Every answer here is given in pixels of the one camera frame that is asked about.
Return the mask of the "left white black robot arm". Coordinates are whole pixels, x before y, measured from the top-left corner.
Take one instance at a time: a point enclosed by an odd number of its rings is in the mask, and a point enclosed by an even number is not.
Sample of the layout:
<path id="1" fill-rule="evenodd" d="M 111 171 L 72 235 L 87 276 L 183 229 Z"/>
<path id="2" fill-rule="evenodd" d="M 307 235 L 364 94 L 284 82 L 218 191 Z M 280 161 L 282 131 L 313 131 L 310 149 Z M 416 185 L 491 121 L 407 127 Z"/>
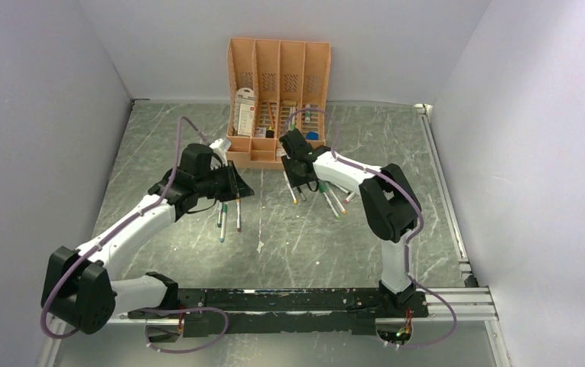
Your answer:
<path id="1" fill-rule="evenodd" d="M 146 242 L 179 219 L 253 195 L 226 157 L 230 145 L 220 138 L 186 146 L 179 164 L 116 224 L 75 249 L 61 246 L 51 254 L 41 297 L 47 335 L 49 315 L 92 334 L 121 313 L 151 309 L 168 318 L 178 311 L 176 281 L 157 272 L 121 281 L 119 272 Z"/>

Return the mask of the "white packet in organizer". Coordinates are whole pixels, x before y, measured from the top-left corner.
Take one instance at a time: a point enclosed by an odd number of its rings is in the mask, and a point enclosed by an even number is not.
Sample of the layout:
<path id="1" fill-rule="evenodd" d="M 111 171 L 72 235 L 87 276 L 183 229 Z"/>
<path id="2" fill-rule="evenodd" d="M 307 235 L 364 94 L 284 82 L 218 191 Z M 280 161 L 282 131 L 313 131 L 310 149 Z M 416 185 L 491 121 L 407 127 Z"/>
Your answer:
<path id="1" fill-rule="evenodd" d="M 236 92 L 234 107 L 234 131 L 236 135 L 251 136 L 255 116 L 255 93 L 250 88 Z"/>

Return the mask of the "green tip pen right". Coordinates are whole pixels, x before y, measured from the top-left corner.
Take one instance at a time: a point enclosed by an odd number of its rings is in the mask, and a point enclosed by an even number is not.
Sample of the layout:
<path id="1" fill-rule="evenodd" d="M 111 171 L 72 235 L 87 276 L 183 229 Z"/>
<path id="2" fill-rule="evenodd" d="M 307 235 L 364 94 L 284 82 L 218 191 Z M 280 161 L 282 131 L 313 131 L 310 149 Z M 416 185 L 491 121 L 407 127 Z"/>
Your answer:
<path id="1" fill-rule="evenodd" d="M 320 191 L 320 193 L 323 195 L 324 199 L 326 200 L 326 202 L 328 203 L 329 208 L 331 209 L 333 215 L 339 219 L 340 218 L 340 214 L 339 211 L 336 209 L 336 207 L 333 205 L 332 200 L 330 199 L 330 196 L 328 194 L 328 192 L 326 191 L 325 186 L 323 185 L 322 181 L 318 182 L 318 189 Z"/>

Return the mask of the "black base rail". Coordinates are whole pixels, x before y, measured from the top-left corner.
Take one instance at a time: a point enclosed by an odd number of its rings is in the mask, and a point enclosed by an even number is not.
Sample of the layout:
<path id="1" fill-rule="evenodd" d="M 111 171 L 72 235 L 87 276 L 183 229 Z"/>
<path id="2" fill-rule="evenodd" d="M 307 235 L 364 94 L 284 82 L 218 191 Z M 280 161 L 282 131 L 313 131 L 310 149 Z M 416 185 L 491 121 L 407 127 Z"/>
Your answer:
<path id="1" fill-rule="evenodd" d="M 413 287 L 396 296 L 383 287 L 232 289 L 181 288 L 177 307 L 184 314 L 135 310 L 131 320 L 170 319 L 184 337 L 228 334 L 331 333 L 374 336 L 384 319 L 425 318 L 426 296 Z"/>

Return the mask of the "green cap pen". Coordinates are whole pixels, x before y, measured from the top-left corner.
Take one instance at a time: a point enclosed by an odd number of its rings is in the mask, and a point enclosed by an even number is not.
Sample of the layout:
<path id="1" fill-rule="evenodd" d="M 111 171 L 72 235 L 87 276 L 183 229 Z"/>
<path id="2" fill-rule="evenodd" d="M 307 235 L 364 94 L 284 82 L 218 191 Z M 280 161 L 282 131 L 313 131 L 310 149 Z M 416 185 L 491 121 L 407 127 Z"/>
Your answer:
<path id="1" fill-rule="evenodd" d="M 227 212 L 228 212 L 228 205 L 223 203 L 221 207 L 221 217 L 220 217 L 220 237 L 219 241 L 224 243 L 226 240 L 226 231 L 227 231 Z"/>

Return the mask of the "yellow cap purple tip pen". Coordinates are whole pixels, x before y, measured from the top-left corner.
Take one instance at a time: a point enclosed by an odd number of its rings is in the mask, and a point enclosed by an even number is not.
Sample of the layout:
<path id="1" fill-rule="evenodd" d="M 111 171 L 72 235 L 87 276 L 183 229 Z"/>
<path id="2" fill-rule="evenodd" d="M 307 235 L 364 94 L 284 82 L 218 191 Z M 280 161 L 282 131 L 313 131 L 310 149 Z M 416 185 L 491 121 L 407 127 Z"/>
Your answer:
<path id="1" fill-rule="evenodd" d="M 237 232 L 242 231 L 242 202 L 241 199 L 236 199 L 236 229 Z"/>

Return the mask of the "pink cap yellow tip pen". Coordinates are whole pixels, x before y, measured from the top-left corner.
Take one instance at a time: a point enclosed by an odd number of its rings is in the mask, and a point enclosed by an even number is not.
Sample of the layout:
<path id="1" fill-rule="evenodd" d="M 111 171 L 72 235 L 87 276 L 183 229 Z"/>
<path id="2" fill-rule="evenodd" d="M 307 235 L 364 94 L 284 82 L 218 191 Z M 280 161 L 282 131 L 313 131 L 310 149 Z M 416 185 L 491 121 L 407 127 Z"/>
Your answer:
<path id="1" fill-rule="evenodd" d="M 285 171 L 283 172 L 283 176 L 284 176 L 284 181 L 286 183 L 286 186 L 287 186 L 287 188 L 288 188 L 288 190 L 289 190 L 289 192 L 291 194 L 291 198 L 293 200 L 293 203 L 295 205 L 297 205 L 298 204 L 297 196 L 294 193 L 294 189 L 292 188 L 291 183 L 290 183 L 289 178 L 288 178 L 288 175 L 287 175 L 287 173 Z"/>

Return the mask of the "orange desk organizer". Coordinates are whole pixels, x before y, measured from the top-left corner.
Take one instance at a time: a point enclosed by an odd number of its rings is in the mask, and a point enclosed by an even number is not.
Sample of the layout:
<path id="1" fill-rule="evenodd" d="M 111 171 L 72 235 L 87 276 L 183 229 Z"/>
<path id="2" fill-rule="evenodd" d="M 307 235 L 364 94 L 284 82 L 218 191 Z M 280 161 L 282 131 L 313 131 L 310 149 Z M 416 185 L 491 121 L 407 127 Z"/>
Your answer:
<path id="1" fill-rule="evenodd" d="M 317 132 L 314 147 L 326 142 L 325 118 L 331 47 L 327 42 L 286 41 L 233 37 L 227 50 L 232 110 L 226 137 L 232 142 L 227 158 L 239 168 L 280 170 L 279 141 L 297 129 L 304 138 Z M 234 107 L 238 89 L 255 93 L 251 136 L 236 135 Z"/>

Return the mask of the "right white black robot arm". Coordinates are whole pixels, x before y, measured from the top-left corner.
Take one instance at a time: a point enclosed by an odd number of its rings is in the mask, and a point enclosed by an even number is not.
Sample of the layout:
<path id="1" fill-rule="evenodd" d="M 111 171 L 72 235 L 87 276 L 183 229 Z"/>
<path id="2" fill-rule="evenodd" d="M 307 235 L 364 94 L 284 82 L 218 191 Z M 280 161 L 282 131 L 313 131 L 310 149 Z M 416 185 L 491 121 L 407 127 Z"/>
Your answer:
<path id="1" fill-rule="evenodd" d="M 381 308 L 391 317 L 400 316 L 416 290 L 409 274 L 409 243 L 424 224 L 418 199 L 401 168 L 363 164 L 325 145 L 314 147 L 297 129 L 279 141 L 292 187 L 325 181 L 360 196 L 366 222 L 382 241 Z"/>

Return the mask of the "aluminium frame rail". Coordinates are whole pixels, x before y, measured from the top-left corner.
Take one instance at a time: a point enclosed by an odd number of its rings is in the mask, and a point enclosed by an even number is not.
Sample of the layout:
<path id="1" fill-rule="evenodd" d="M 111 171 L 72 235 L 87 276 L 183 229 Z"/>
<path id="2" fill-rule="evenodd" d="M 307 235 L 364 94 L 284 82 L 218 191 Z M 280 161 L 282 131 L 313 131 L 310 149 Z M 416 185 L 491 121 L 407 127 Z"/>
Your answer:
<path id="1" fill-rule="evenodd" d="M 424 137 L 430 152 L 431 164 L 438 179 L 438 188 L 444 203 L 444 210 L 450 234 L 457 251 L 457 262 L 463 287 L 438 288 L 436 292 L 441 295 L 454 309 L 458 319 L 462 321 L 498 320 L 498 314 L 492 294 L 488 287 L 480 287 L 476 283 L 470 259 L 461 235 L 459 223 L 453 208 L 453 202 L 441 167 L 441 159 L 431 128 L 431 106 L 419 103 L 414 106 L 421 120 Z"/>

